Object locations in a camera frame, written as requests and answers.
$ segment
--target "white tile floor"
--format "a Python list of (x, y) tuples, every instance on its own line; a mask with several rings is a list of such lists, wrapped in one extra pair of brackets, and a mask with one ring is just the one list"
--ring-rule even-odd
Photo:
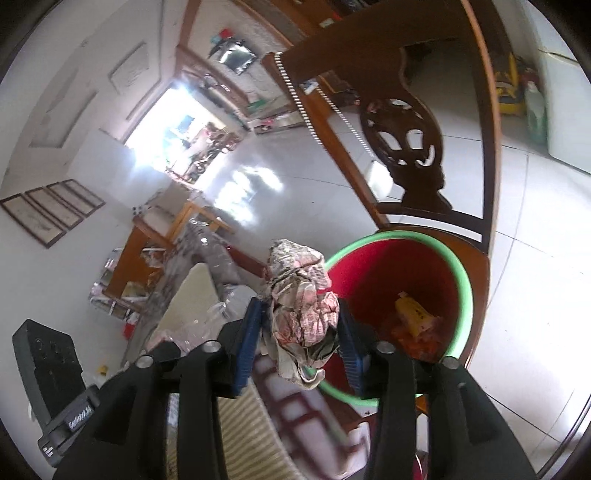
[[(443, 194), (455, 208), (481, 215), (482, 145), (466, 68), (462, 51), (448, 44), (431, 54), (411, 88), (445, 135)], [(348, 117), (359, 125), (355, 115)], [(333, 120), (366, 171), (369, 155)], [(583, 358), (591, 333), (591, 176), (545, 157), (528, 141), (522, 119), (502, 124), (491, 294), (470, 371), (539, 469), (591, 393)], [(216, 159), (197, 187), (233, 218), (235, 242), (262, 260), (273, 238), (291, 238), (329, 257), (375, 231), (305, 129), (247, 139)], [(399, 199), (401, 192), (394, 186), (390, 196)]]

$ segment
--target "crumpled paper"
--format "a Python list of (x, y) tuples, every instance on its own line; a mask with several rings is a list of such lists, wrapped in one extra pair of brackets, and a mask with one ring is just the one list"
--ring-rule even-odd
[[(269, 251), (271, 279), (267, 283), (269, 324), (263, 342), (277, 364), (279, 376), (303, 388), (323, 379), (320, 368), (337, 348), (339, 303), (324, 256), (286, 239), (275, 240)], [(304, 367), (312, 367), (311, 373)]]

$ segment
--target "framed picture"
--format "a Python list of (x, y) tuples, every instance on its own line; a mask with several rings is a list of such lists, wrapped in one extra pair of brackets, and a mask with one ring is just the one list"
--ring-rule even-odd
[(39, 207), (42, 212), (49, 213), (50, 218), (57, 219), (59, 224), (64, 225), (69, 230), (73, 229), (84, 219), (84, 217), (68, 208), (58, 197), (43, 187), (29, 190), (25, 192), (25, 195), (31, 200), (33, 205)]
[(46, 248), (66, 234), (62, 227), (51, 221), (21, 193), (0, 200), (0, 206)]
[(105, 201), (103, 199), (97, 197), (97, 195), (92, 193), (84, 185), (81, 185), (74, 179), (64, 180), (62, 183), (75, 194), (77, 194), (79, 197), (82, 197), (88, 203), (90, 203), (92, 206), (96, 208), (101, 208), (105, 204)]
[(49, 189), (49, 191), (51, 191), (55, 195), (57, 195), (60, 198), (60, 200), (64, 202), (68, 207), (74, 209), (75, 212), (80, 212), (85, 217), (90, 216), (93, 212), (98, 210), (98, 207), (95, 207), (82, 197), (75, 194), (60, 181), (58, 181), (57, 183), (52, 183), (51, 185), (48, 185), (46, 188)]

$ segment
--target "metal screw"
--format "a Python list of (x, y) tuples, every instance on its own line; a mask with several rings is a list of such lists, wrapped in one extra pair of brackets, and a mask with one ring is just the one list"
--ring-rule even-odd
[(444, 357), (441, 362), (443, 366), (449, 370), (457, 370), (460, 366), (460, 362), (457, 360), (457, 358), (453, 358), (452, 356)]
[(203, 348), (204, 352), (207, 353), (215, 353), (222, 347), (222, 344), (216, 340), (210, 340), (205, 342), (201, 348)]
[(148, 368), (151, 367), (154, 363), (154, 359), (149, 355), (143, 355), (139, 357), (135, 363), (135, 366), (138, 368)]
[(396, 351), (396, 349), (394, 348), (394, 345), (392, 345), (389, 342), (378, 342), (377, 345), (378, 348), (378, 352), (382, 352), (382, 353), (394, 353)]

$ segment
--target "yellow object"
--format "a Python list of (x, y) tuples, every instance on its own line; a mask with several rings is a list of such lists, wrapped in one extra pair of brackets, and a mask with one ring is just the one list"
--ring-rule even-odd
[(504, 115), (525, 115), (525, 100), (519, 88), (519, 71), (517, 61), (509, 53), (508, 71), (495, 69), (496, 95), (499, 100), (499, 111)]
[(425, 310), (419, 302), (409, 297), (406, 292), (400, 292), (398, 295), (400, 298), (394, 303), (396, 311), (411, 335), (417, 338), (432, 327), (435, 317)]

